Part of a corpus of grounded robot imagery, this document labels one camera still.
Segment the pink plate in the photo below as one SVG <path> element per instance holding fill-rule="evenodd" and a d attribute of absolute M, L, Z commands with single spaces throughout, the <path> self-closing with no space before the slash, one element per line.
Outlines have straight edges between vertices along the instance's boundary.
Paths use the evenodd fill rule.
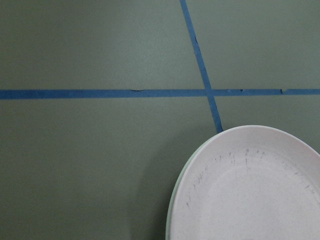
<path fill-rule="evenodd" d="M 170 240 L 317 240 L 320 155 L 267 126 L 228 129 L 179 184 Z"/>

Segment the cream plate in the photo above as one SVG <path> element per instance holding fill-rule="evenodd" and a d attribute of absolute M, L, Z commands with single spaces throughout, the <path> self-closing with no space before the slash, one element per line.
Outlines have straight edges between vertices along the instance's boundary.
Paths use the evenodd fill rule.
<path fill-rule="evenodd" d="M 174 188 L 172 190 L 171 196 L 170 196 L 170 200 L 169 200 L 169 204 L 168 204 L 168 209 L 167 209 L 167 215 L 166 215 L 166 223 L 165 223 L 165 240 L 169 240 L 170 239 L 170 229 L 171 229 L 171 220 L 172 220 L 172 213 L 173 213 L 173 207 L 174 207 L 174 202 L 175 202 L 175 198 L 176 198 L 176 194 L 180 185 L 180 182 L 183 178 L 183 175 L 186 171 L 186 169 L 188 168 L 190 162 L 193 161 L 193 159 L 195 158 L 195 156 L 198 154 L 198 152 L 201 152 L 202 149 L 208 145 L 210 142 L 212 142 L 214 139 L 217 138 L 218 135 L 214 135 L 211 138 L 209 138 L 208 140 L 206 140 L 202 145 L 200 145 L 195 152 L 189 157 L 189 159 L 186 161 L 186 163 L 184 164 L 183 168 L 181 169 L 176 182 L 174 184 Z"/>

